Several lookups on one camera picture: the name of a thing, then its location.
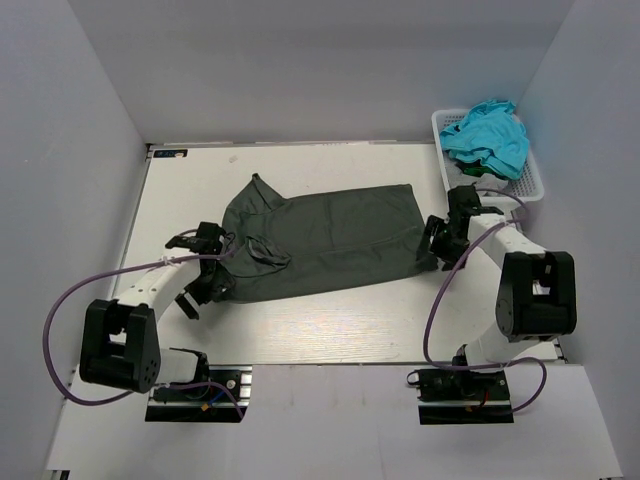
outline blue towel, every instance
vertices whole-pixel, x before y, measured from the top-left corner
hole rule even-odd
[[[498,175],[517,180],[527,160],[529,140],[524,125],[513,118],[515,108],[512,102],[498,100],[476,105],[460,122],[440,132],[442,150],[452,159],[480,161]]]

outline plastic basket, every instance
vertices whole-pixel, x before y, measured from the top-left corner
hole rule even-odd
[[[469,113],[469,109],[438,110],[431,116],[433,136],[435,137],[438,161],[440,163],[440,173],[442,175],[444,188],[447,192],[451,189],[451,186],[449,185],[445,159],[447,162],[450,160],[449,156],[442,151],[440,132],[452,123],[462,120],[467,113]],[[522,171],[522,177],[518,180],[511,180],[504,190],[516,195],[526,203],[537,202],[544,196],[544,187],[542,186],[538,166],[536,165],[536,160],[531,152],[531,148],[529,148],[529,152],[527,153],[527,161]],[[515,201],[504,196],[485,195],[480,197],[480,201],[483,205],[495,206],[505,211],[513,210],[518,206]]]

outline green cloth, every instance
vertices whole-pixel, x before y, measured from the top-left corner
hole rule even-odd
[[[424,222],[411,185],[286,199],[257,174],[225,211],[237,253],[216,301],[255,302],[388,282],[437,268],[416,260]]]

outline gray wall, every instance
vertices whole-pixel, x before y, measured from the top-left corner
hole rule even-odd
[[[423,139],[519,100],[573,0],[70,0],[147,142]]]
[[[2,478],[40,478],[61,396],[42,360],[45,314],[71,283],[114,267],[145,149],[65,0],[0,3]],[[87,288],[52,338],[69,378]]]
[[[578,0],[520,103],[546,197],[531,225],[576,261],[586,366],[625,478],[640,479],[640,4]]]

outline blue wire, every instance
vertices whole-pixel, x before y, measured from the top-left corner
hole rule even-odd
[[[222,391],[218,392],[218,394],[215,397],[213,397],[211,400],[209,400],[209,406],[212,407],[213,404],[216,403],[220,399],[220,397],[222,395],[224,395],[224,392],[222,392]]]

